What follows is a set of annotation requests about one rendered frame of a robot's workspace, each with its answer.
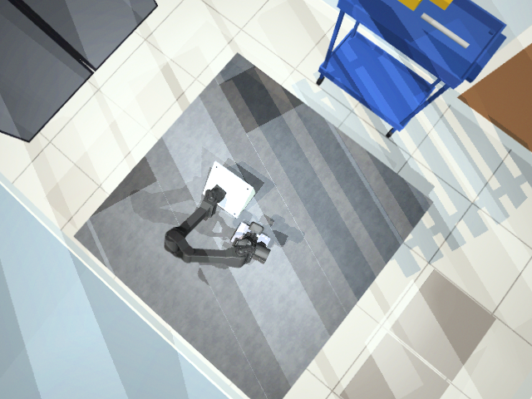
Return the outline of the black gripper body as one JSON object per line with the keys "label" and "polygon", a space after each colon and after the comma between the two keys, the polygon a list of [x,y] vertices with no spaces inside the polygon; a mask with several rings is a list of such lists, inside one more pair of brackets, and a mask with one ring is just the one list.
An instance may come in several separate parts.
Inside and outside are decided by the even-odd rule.
{"label": "black gripper body", "polygon": [[[242,239],[244,239],[244,238],[251,239],[251,241],[253,242],[253,246],[254,246],[254,244],[255,244],[254,240],[255,240],[257,234],[261,235],[261,233],[264,230],[264,227],[259,225],[259,224],[257,224],[257,223],[255,223],[255,222],[252,222],[250,224],[250,226],[249,226],[249,230],[253,231],[253,233],[251,234],[251,233],[248,232],[245,236],[243,236]],[[256,235],[254,235],[254,234],[256,234]]]}

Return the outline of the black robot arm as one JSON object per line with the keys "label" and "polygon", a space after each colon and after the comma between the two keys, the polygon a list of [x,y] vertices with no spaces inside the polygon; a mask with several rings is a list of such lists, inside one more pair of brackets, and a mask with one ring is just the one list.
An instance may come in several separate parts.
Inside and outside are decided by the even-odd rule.
{"label": "black robot arm", "polygon": [[264,264],[271,249],[268,249],[263,241],[255,240],[253,246],[251,239],[235,238],[233,247],[226,250],[193,249],[187,243],[185,237],[204,217],[211,218],[215,214],[217,204],[224,199],[226,194],[219,185],[212,190],[206,190],[200,207],[179,227],[174,227],[165,233],[165,250],[187,264],[213,263],[241,268],[250,263],[251,259]]}

